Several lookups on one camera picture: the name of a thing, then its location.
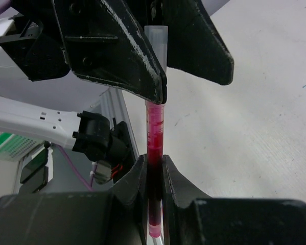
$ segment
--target test tube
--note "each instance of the test tube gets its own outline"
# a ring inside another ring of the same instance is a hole
[[[145,26],[145,34],[150,41],[162,68],[167,70],[168,27]],[[164,105],[146,101],[147,118],[147,185],[148,185],[148,230],[153,238],[161,235],[162,215],[162,157]]]

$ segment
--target white surface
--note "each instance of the white surface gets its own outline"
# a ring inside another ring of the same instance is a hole
[[[0,36],[4,36],[13,26],[14,21],[8,18],[0,19]],[[0,78],[24,79],[27,76],[0,47]]]
[[[63,78],[38,82],[0,79],[0,96],[61,111],[88,110],[107,89],[82,81],[71,72]]]
[[[0,97],[0,131],[42,139],[72,149],[80,118],[76,112],[56,111]]]
[[[164,153],[211,196],[306,202],[306,0],[232,0],[212,20],[234,81],[168,68]],[[145,153],[145,103],[124,96]]]

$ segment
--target white plastic housing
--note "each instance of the white plastic housing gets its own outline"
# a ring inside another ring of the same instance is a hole
[[[51,141],[72,149],[80,118],[76,112],[46,109],[0,97],[0,131]]]

